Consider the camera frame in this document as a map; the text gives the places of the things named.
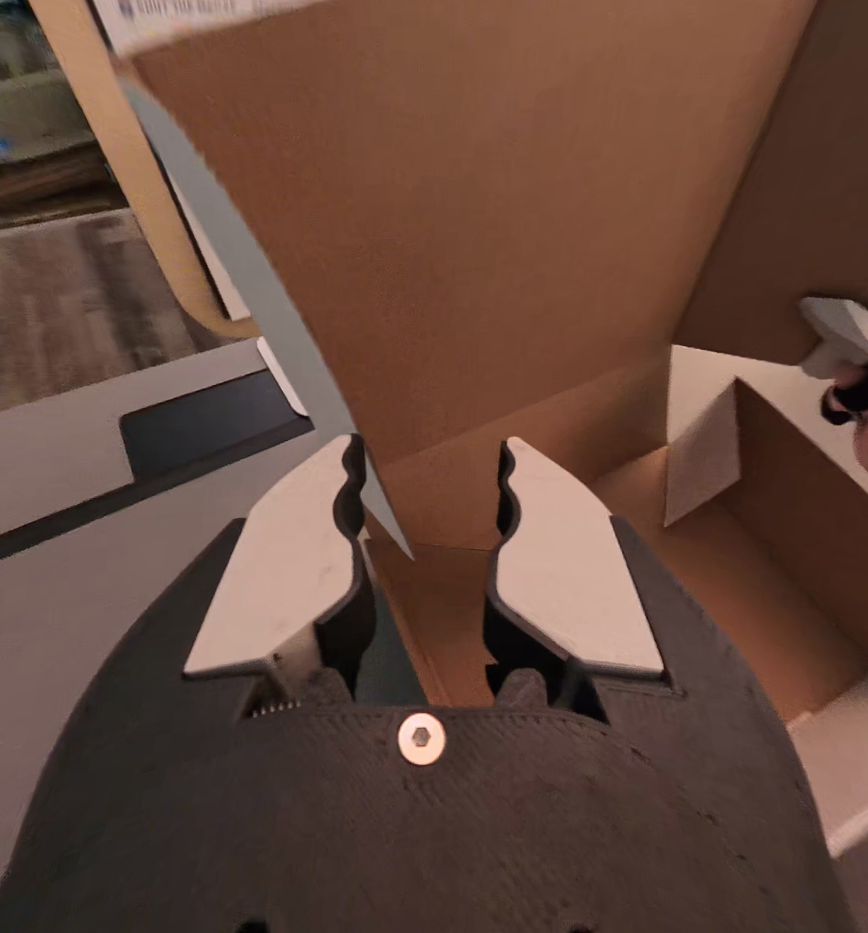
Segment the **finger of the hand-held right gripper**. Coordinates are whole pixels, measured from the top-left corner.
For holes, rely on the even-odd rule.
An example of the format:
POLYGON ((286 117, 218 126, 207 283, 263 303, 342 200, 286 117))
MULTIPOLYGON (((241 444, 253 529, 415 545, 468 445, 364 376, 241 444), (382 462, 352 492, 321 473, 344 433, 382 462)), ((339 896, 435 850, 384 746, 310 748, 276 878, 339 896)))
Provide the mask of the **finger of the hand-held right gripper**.
POLYGON ((800 312, 822 344, 845 361, 868 361, 868 309, 842 297, 803 297, 800 312))

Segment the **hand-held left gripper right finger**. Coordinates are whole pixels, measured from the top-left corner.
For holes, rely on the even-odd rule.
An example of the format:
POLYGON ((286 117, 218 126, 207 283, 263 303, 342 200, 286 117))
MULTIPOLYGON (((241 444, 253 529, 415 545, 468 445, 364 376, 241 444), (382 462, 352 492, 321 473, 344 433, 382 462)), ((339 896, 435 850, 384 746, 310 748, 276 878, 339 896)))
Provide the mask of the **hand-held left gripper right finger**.
POLYGON ((660 679, 661 651, 612 512, 519 437, 501 445, 498 489, 489 608, 553 659, 592 673, 660 679))

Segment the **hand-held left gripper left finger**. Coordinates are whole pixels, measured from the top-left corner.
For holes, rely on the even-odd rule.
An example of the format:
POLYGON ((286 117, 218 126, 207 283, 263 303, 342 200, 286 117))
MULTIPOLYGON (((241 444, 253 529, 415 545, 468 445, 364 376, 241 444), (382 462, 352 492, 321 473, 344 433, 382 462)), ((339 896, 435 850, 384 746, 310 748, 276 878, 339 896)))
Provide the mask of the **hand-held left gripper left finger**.
POLYGON ((366 454, 329 441, 253 506, 187 656, 188 678, 357 678, 376 630, 359 536, 366 454))

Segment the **white cardboard box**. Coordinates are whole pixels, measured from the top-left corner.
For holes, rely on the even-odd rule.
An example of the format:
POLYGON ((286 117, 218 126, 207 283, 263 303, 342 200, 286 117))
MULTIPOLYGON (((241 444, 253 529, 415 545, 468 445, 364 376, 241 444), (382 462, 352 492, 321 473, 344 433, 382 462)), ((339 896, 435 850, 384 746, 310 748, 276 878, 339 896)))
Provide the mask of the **white cardboard box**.
POLYGON ((731 637, 868 840, 868 473, 805 374, 868 301, 868 2, 316 2, 123 86, 321 433, 429 700, 483 706, 501 445, 731 637))

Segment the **instruction sheet on stand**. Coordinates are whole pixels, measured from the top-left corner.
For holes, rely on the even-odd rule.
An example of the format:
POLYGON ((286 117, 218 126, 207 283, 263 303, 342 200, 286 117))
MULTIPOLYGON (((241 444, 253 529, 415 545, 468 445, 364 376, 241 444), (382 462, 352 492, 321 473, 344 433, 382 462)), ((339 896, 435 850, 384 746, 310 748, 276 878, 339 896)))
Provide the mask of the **instruction sheet on stand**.
POLYGON ((232 340, 257 338, 251 319, 231 321, 90 12, 83 1, 31 1, 31 9, 102 153, 183 311, 232 340))

